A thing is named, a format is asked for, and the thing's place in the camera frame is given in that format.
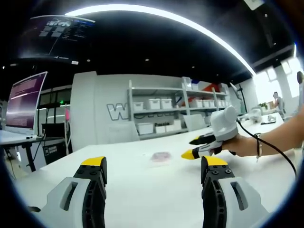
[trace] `desk leg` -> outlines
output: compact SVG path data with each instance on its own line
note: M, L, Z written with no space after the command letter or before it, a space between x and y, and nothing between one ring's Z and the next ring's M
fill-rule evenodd
M33 171L36 171L36 168L35 168L35 164L34 164L34 161L33 161L33 157L32 157L32 151L30 149L31 147L31 144L27 144L25 146L25 150L27 152L27 157L28 157L28 164L29 164L29 167L30 167L30 170L33 172Z

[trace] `white shelf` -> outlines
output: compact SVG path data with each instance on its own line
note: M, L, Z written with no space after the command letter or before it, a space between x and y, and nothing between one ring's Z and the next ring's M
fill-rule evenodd
M177 130L177 131L171 131L171 132L143 134L143 135L140 135L139 138L140 138L140 140L154 139L154 138L164 137L164 136L168 136L168 135L184 133L184 132L187 132L187 131L188 131L187 128L183 128L183 129L180 129L180 130Z
M182 88L169 87L132 87L132 94L135 96L162 96L182 93Z
M187 90L186 92L187 92L187 94L189 94L190 96L213 96L213 92L207 92L207 91ZM216 95L216 96L219 96L219 97L227 96L227 94L225 94L225 93L218 93L218 92L216 92L215 95Z
M217 108L190 108L190 111L216 111L216 109Z
M185 111L186 108L171 108L171 109L151 109L151 110L142 110L134 111L134 114L145 114L145 113L171 113L171 112L181 112Z

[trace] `human hand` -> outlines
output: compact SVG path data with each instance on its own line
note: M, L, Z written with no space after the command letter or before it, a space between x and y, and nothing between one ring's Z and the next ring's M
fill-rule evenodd
M224 141L222 149L233 151L240 157L257 154L256 140L254 138L244 137L240 134L230 140Z

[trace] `person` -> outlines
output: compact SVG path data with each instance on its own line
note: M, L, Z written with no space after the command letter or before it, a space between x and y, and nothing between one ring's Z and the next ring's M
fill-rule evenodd
M274 92L273 97L275 99L275 107L278 107L279 114L281 115L281 117L283 119L284 114L286 114L284 101L281 97L279 97L279 94L277 92Z
M283 152L300 147L304 141L304 106L288 122L270 132L261 134L260 138ZM238 134L233 139L225 141L222 149L234 151L240 157L257 156L257 140L253 137L248 138ZM277 153L275 149L262 143L262 156Z

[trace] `white storage bin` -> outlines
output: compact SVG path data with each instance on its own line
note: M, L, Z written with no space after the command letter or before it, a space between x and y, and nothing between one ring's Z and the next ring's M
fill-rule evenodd
M173 121L174 130L178 131L181 129L181 120L174 120Z
M166 126L166 132L173 132L175 129L174 129L174 125L167 125Z
M172 109L172 99L161 99L161 109Z
M191 78L189 77L182 77L182 83L185 86L186 90L192 90Z
M192 90L198 91L199 90L199 84L192 83Z
M153 124L152 123L138 123L137 129L138 129L139 135L152 134L153 133Z
M218 100L218 105L219 105L218 106L219 108L222 108L223 107L223 101L222 100Z
M149 99L147 109L160 109L161 108L161 100L159 98Z
M215 107L214 100L209 100L209 105L210 108L214 108Z
M142 111L143 110L143 102L133 102L134 111Z
M158 127L155 127L155 132L156 132L157 134L165 133L165 132L166 132L166 128L165 128L165 126L158 126Z
M202 102L203 102L203 107L210 108L210 102L209 102L209 100L202 100Z
M202 100L199 100L199 99L193 99L189 105L190 105L190 108L202 108L203 107Z

